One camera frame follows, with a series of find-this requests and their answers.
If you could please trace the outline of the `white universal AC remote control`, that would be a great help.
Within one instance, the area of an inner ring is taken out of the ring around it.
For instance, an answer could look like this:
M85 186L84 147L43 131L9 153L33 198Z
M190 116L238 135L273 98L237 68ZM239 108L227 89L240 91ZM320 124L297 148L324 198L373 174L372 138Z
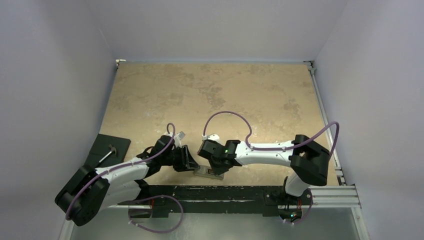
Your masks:
M210 166L200 165L198 169L193 171L193 174L198 177L215 179L222 181L224 179L224 174L215 174Z

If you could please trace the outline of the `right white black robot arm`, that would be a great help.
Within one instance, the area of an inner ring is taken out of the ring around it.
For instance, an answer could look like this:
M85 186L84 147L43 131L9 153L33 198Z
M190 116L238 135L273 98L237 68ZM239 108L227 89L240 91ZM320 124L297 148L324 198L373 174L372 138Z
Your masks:
M247 143L227 140L221 144L216 134L203 137L197 152L208 160L216 175L232 167L265 164L289 167L280 196L288 204L294 203L310 186L323 187L328 183L330 151L306 135L297 134L293 140L277 143Z

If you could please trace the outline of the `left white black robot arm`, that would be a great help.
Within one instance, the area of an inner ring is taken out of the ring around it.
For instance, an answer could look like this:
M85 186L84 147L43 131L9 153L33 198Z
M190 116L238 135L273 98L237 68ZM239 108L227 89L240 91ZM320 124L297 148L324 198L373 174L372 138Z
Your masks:
M179 136L162 135L155 145L127 162L97 168L80 167L54 202L68 221L80 227L109 206L129 201L138 205L146 203L149 191L143 187L144 179L158 173L162 166L171 166L176 172L200 169Z

